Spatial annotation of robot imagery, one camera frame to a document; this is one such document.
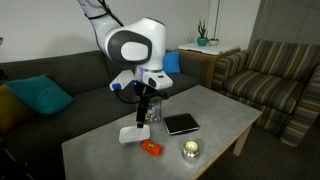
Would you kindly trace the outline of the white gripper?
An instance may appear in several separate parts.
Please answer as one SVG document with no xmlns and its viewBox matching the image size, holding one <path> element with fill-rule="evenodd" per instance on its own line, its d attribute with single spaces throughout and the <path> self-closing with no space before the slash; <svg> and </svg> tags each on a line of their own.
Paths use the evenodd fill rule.
<svg viewBox="0 0 320 180">
<path fill-rule="evenodd" d="M 148 70 L 140 66 L 136 67 L 136 72 L 123 70 L 110 84 L 111 91 L 125 89 L 131 81 L 138 81 L 156 90 L 166 89 L 173 85 L 173 81 L 163 70 Z M 148 110 L 149 100 L 142 98 L 138 104 L 136 122 L 137 127 L 142 128 Z"/>
</svg>

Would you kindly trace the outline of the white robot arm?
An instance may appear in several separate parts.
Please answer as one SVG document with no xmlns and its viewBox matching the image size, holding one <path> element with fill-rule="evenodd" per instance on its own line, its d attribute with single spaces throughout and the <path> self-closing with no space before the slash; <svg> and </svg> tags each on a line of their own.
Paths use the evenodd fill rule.
<svg viewBox="0 0 320 180">
<path fill-rule="evenodd" d="M 173 85 L 163 71 L 166 26 L 148 17 L 123 25 L 105 0 L 77 1 L 93 26 L 101 51 L 116 64 L 135 67 L 135 72 L 122 71 L 109 87 L 118 93 L 131 81 L 135 83 L 136 94 L 140 97 L 136 121 L 137 127 L 142 128 L 150 99 L 162 95 L 161 89 Z"/>
</svg>

